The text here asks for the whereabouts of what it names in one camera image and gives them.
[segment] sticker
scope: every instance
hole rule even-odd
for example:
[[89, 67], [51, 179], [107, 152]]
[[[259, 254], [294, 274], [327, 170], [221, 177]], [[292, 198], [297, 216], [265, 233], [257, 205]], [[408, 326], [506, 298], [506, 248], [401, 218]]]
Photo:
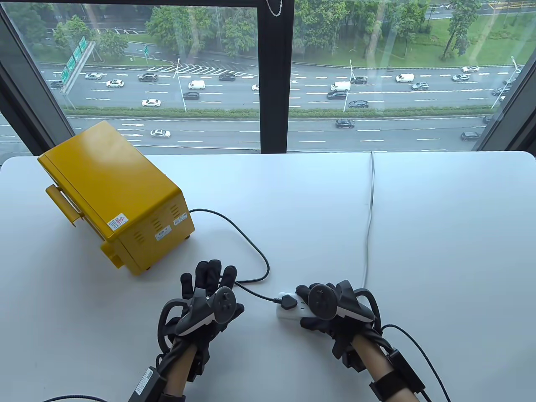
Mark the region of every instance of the sticker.
[[123, 226], [128, 221], [129, 221], [128, 218], [124, 214], [120, 213], [118, 216], [116, 216], [114, 219], [108, 222], [108, 226], [112, 230], [118, 230], [121, 226]]
[[147, 371], [145, 372], [145, 374], [143, 375], [143, 378], [139, 381], [139, 384], [138, 386], [136, 387], [136, 393], [138, 395], [141, 395], [142, 392], [143, 392], [143, 389], [145, 388], [145, 386], [147, 385], [147, 383], [149, 382], [149, 378], [151, 378], [151, 376], [153, 375], [153, 370], [151, 369], [147, 369]]
[[157, 238], [157, 241], [160, 241], [160, 240], [162, 240], [162, 238], [163, 238], [165, 235], [167, 235], [169, 232], [171, 232], [171, 226], [170, 226], [170, 225], [166, 226], [164, 229], [162, 229], [161, 231], [159, 231], [158, 233], [156, 233], [156, 234], [154, 235], [154, 237]]
[[173, 223], [175, 224], [175, 226], [177, 226], [179, 223], [181, 223], [187, 217], [188, 217], [188, 214], [186, 212], [184, 212], [181, 216], [179, 216], [177, 219], [175, 219], [173, 221]]

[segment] window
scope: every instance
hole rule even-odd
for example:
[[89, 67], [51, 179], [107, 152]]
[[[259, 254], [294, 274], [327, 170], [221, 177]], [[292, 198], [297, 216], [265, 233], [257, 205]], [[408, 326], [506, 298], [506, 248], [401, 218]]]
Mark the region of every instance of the window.
[[2, 7], [74, 134], [107, 120], [146, 154], [259, 151], [256, 8]]
[[527, 2], [295, 0], [288, 150], [474, 149], [521, 88], [535, 21]]

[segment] road median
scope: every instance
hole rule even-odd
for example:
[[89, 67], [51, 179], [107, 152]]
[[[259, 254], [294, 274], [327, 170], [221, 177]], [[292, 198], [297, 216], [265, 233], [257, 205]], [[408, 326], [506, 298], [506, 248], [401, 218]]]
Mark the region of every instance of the road median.
[[[69, 116], [102, 117], [151, 117], [151, 118], [259, 118], [258, 109], [190, 109], [179, 108], [124, 108], [124, 107], [79, 107], [64, 108]], [[463, 107], [421, 107], [390, 109], [350, 109], [342, 113], [340, 109], [291, 109], [289, 118], [359, 118], [359, 117], [426, 117], [426, 116], [471, 116], [489, 115], [496, 111], [489, 106]]]

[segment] black car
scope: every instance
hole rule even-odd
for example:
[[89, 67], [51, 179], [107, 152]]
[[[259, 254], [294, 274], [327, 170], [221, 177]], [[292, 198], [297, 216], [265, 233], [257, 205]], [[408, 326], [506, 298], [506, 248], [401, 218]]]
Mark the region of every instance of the black car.
[[328, 99], [346, 99], [346, 92], [331, 91], [327, 93]]
[[415, 83], [411, 86], [414, 91], [426, 91], [428, 89], [428, 83]]
[[60, 90], [63, 88], [63, 82], [62, 81], [52, 81], [50, 83], [50, 88], [53, 88], [55, 90]]
[[182, 97], [184, 99], [199, 99], [199, 92], [186, 92]]
[[158, 74], [155, 74], [154, 72], [146, 72], [144, 74], [140, 74], [138, 75], [138, 81], [148, 81], [150, 83], [153, 83], [155, 81], [158, 81]]
[[348, 104], [348, 107], [351, 108], [368, 108], [367, 101], [352, 101]]
[[223, 74], [218, 75], [218, 79], [220, 81], [234, 81], [236, 79], [236, 75], [231, 74], [230, 72], [224, 72]]
[[480, 138], [480, 134], [474, 131], [464, 131], [460, 138], [462, 141], [476, 141]]
[[493, 96], [499, 96], [501, 93], [502, 93], [503, 95], [505, 95], [505, 94], [507, 94], [507, 93], [509, 93], [509, 92], [510, 92], [510, 87], [509, 87], [509, 86], [499, 87], [499, 88], [494, 89], [494, 90], [492, 91], [492, 95], [493, 95]]
[[350, 80], [351, 84], [366, 84], [368, 81], [368, 77], [358, 76], [354, 77]]
[[355, 127], [354, 121], [349, 118], [338, 118], [335, 120], [335, 127], [338, 129], [352, 129]]

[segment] white table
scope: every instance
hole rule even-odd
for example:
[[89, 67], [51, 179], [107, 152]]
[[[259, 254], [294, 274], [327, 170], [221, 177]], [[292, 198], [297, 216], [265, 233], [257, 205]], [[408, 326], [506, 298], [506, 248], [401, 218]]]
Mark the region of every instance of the white table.
[[[233, 219], [263, 250], [266, 295], [298, 284], [359, 285], [370, 155], [151, 156], [190, 208]], [[73, 228], [45, 194], [35, 158], [0, 172], [1, 400], [67, 393], [127, 401], [159, 352], [156, 324], [180, 295], [179, 277], [202, 259], [263, 262], [222, 219], [202, 212], [192, 237], [135, 278], [117, 270], [85, 224]], [[377, 153], [368, 288], [384, 323], [401, 325], [428, 353], [452, 401], [533, 398], [536, 169], [525, 153]], [[375, 401], [370, 377], [345, 369], [332, 341], [276, 318], [273, 303], [241, 290], [245, 313], [211, 344], [189, 401]], [[385, 336], [441, 391], [414, 346]]]

